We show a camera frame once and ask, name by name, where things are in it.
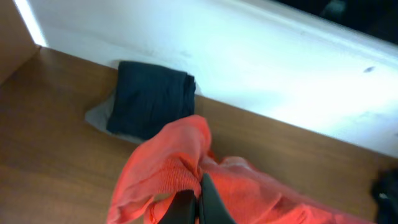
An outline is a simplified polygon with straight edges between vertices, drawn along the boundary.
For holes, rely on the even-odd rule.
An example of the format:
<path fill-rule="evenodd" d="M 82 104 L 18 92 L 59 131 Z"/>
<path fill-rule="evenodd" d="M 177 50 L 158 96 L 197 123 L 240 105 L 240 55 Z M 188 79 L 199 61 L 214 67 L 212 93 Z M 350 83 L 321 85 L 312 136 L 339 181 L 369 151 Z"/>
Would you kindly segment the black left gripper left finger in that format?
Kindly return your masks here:
<path fill-rule="evenodd" d="M 196 206 L 194 191 L 177 192 L 159 224 L 195 224 Z"/>

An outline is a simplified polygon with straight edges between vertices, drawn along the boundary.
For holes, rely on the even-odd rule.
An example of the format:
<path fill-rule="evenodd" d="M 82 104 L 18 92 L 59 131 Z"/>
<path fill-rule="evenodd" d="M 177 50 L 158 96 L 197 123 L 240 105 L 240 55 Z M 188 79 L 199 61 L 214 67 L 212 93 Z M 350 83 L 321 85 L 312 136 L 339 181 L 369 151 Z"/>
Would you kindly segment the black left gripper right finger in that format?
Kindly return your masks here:
<path fill-rule="evenodd" d="M 209 174 L 203 174 L 198 206 L 200 224 L 236 224 L 221 200 Z"/>

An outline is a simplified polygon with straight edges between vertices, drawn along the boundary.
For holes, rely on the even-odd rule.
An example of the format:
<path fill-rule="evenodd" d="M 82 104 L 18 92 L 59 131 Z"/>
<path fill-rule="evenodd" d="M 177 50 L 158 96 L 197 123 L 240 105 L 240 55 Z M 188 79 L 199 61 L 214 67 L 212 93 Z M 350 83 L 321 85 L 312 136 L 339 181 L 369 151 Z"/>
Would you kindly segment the orange red printed t-shirt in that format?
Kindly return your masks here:
<path fill-rule="evenodd" d="M 216 162 L 206 119 L 192 115 L 167 124 L 127 161 L 109 208 L 108 223 L 158 223 L 176 193 L 202 192 L 209 175 L 237 223 L 359 223 L 360 219 L 306 198 L 242 157 Z"/>

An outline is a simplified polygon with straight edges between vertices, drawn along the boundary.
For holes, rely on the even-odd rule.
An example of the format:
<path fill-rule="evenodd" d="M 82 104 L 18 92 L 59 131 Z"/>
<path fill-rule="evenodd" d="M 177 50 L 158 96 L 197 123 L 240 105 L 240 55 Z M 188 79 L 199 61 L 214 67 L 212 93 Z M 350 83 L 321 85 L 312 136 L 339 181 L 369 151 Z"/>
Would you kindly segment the navy blue garment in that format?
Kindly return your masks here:
<path fill-rule="evenodd" d="M 106 129 L 148 140 L 166 124 L 195 113 L 195 77 L 148 63 L 121 61 Z"/>

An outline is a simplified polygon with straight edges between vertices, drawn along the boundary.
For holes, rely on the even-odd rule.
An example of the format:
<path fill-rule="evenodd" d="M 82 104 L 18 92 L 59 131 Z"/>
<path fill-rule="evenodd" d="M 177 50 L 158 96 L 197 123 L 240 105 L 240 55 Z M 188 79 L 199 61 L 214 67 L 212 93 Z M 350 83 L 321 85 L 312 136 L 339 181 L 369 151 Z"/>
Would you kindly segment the grey garment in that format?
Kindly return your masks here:
<path fill-rule="evenodd" d="M 134 144 L 142 144 L 144 142 L 143 139 L 126 134 L 113 134 L 106 129 L 108 120 L 113 112 L 115 97 L 116 90 L 113 90 L 105 101 L 85 113 L 85 121 L 97 130 L 110 136 L 129 141 Z"/>

